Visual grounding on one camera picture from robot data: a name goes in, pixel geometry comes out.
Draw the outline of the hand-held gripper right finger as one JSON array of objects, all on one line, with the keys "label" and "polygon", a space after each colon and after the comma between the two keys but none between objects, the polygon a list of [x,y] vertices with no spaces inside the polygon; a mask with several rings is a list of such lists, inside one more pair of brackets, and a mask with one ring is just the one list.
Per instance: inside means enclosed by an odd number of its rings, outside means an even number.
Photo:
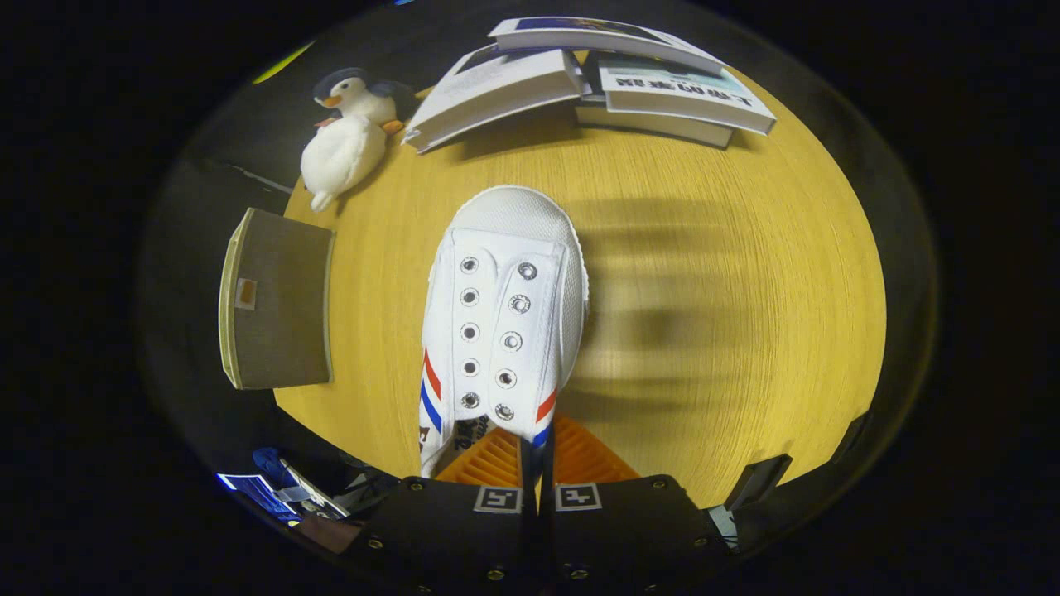
[{"label": "hand-held gripper right finger", "polygon": [[559,415],[542,514],[559,595],[689,595],[734,540],[666,474],[642,475]]}]

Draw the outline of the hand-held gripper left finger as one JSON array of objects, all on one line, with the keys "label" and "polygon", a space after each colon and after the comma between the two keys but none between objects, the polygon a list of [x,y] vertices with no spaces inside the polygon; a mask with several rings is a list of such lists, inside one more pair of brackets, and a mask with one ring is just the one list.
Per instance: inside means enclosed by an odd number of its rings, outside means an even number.
[{"label": "hand-held gripper left finger", "polygon": [[435,478],[405,478],[364,522],[356,566],[386,595],[533,592],[537,507],[525,446],[492,430]]}]

